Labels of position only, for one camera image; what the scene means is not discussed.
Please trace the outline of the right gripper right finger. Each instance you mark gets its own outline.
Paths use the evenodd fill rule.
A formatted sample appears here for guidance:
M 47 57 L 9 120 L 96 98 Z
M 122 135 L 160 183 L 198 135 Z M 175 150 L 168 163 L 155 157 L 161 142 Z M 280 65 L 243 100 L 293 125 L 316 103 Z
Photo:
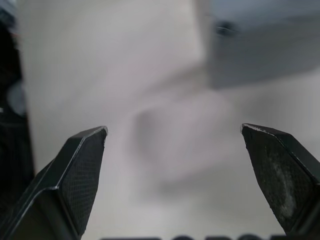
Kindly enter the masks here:
M 286 239 L 320 238 L 320 163 L 291 134 L 241 126 L 256 181 Z

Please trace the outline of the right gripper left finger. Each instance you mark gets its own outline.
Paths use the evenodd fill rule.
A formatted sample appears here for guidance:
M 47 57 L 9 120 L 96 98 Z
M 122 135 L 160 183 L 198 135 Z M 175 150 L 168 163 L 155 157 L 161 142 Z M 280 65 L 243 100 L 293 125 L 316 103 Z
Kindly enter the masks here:
M 2 216 L 2 240 L 80 240 L 99 186 L 108 136 L 98 126 L 71 136 Z

